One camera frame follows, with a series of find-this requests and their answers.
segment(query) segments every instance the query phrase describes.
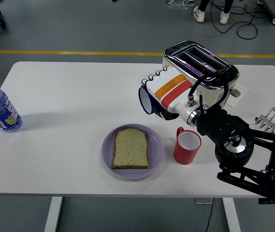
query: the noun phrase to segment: bread slice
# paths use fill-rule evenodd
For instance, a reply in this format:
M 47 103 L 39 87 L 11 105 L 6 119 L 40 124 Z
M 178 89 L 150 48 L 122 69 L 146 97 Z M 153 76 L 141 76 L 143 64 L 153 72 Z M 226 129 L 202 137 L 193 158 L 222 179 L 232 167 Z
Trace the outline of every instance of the bread slice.
M 127 128 L 119 130 L 115 137 L 113 169 L 149 169 L 148 141 L 146 133 Z

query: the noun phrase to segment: gray floor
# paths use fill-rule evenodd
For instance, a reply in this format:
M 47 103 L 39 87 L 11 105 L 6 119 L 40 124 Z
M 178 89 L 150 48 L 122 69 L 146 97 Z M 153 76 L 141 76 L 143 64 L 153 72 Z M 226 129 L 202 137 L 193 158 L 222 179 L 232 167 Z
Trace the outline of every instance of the gray floor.
M 255 0 L 235 0 L 234 6 L 249 12 L 263 10 Z M 217 54 L 275 55 L 275 25 L 263 14 L 253 20 L 257 37 L 245 40 L 236 34 L 241 24 L 226 33 L 217 32 L 210 6 L 205 22 L 198 24 L 191 16 L 192 7 L 167 6 L 165 0 L 3 0 L 0 9 L 7 24 L 7 29 L 0 27 L 0 50 L 163 52 L 177 42 L 193 40 Z M 222 31 L 252 19 L 248 14 L 231 14 L 223 26 L 218 23 L 219 14 L 213 7 L 214 23 Z M 253 27 L 242 27 L 239 32 L 243 37 L 255 36 Z M 275 65 L 275 58 L 225 59 L 233 64 Z M 161 63 L 162 57 L 0 53 L 0 85 L 18 61 Z M 0 196 L 0 231 L 43 231 L 50 200 L 46 196 Z M 222 202 L 215 202 L 209 231 L 228 231 Z M 235 203 L 243 232 L 275 231 L 275 205 L 258 205 L 257 199 L 235 199 Z M 205 231 L 210 210 L 209 205 L 196 205 L 194 199 L 185 198 L 65 198 L 58 230 Z M 124 221 L 122 230 L 115 225 Z

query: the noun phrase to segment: power cord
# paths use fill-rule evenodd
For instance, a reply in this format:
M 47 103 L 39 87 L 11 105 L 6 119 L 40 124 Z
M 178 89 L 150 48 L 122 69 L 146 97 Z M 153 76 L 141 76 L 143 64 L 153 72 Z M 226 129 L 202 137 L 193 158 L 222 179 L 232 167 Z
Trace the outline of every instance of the power cord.
M 213 213 L 214 200 L 215 200 L 215 198 L 213 198 L 213 201 L 212 201 L 211 213 L 210 213 L 209 221 L 207 222 L 207 227 L 206 227 L 205 232 L 207 232 L 207 230 L 209 229 L 209 226 L 210 226 L 210 220 L 211 220 L 211 216 L 212 216 L 212 213 Z
M 180 4 L 177 4 L 177 3 L 173 2 L 173 4 L 175 4 L 177 6 L 182 6 L 185 9 L 187 9 L 186 6 L 193 6 L 192 3 L 193 3 L 193 0 L 183 0 Z
M 238 8 L 240 8 L 240 9 L 243 10 L 244 12 L 242 12 L 242 13 L 230 12 L 230 14 L 234 14 L 234 15 L 249 14 L 250 16 L 252 16 L 252 18 L 251 18 L 250 22 L 247 22 L 247 21 L 238 21 L 238 22 L 232 24 L 232 26 L 230 26 L 226 31 L 220 31 L 220 30 L 215 26 L 215 24 L 214 24 L 213 17 L 212 17 L 212 7 L 214 6 L 214 7 L 216 7 L 217 9 L 222 10 L 222 9 L 224 8 L 224 6 L 223 6 L 224 3 L 222 3 L 221 6 L 220 6 L 220 5 L 214 4 L 214 0 L 211 0 L 209 3 L 211 4 L 211 12 L 210 12 L 210 14 L 211 14 L 211 21 L 212 21 L 212 24 L 213 24 L 214 28 L 215 28 L 218 32 L 224 34 L 224 33 L 228 32 L 228 31 L 229 31 L 232 27 L 234 27 L 236 24 L 244 23 L 243 25 L 241 25 L 241 26 L 238 27 L 236 33 L 237 33 L 237 35 L 238 35 L 241 39 L 245 39 L 245 40 L 252 40 L 252 39 L 255 39 L 255 38 L 258 36 L 258 29 L 257 29 L 257 27 L 252 23 L 253 20 L 254 20 L 254 18 L 266 18 L 266 17 L 267 17 L 266 14 L 264 13 L 264 11 L 259 11 L 259 12 L 248 12 L 248 11 L 247 11 L 246 9 L 244 9 L 243 7 L 232 6 L 232 7 L 231 7 L 232 9 L 238 9 Z M 246 38 L 246 37 L 241 36 L 239 30 L 240 30 L 242 27 L 244 27 L 244 26 L 253 26 L 254 29 L 255 29 L 255 31 L 256 31 L 256 32 L 255 32 L 255 35 L 254 35 L 253 37 L 250 37 L 250 38 Z

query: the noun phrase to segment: yellow floor line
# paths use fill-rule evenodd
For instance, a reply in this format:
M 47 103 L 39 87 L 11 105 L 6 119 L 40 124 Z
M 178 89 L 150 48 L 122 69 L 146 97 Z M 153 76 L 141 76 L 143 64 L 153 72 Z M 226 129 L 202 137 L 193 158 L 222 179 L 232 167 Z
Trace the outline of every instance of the yellow floor line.
M 50 55 L 104 55 L 104 56 L 162 56 L 162 52 L 91 52 L 91 51 L 31 51 L 31 50 L 0 50 L 0 54 L 50 54 Z M 218 54 L 220 57 L 231 58 L 269 58 L 275 55 L 251 54 Z

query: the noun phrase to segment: bottle label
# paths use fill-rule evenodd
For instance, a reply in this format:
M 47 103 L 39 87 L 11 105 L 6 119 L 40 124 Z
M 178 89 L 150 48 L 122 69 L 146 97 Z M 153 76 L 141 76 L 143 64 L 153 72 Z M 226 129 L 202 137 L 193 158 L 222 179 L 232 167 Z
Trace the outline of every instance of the bottle label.
M 7 99 L 5 109 L 0 111 L 0 127 L 3 130 L 11 130 L 20 123 L 20 120 L 17 110 L 10 100 Z

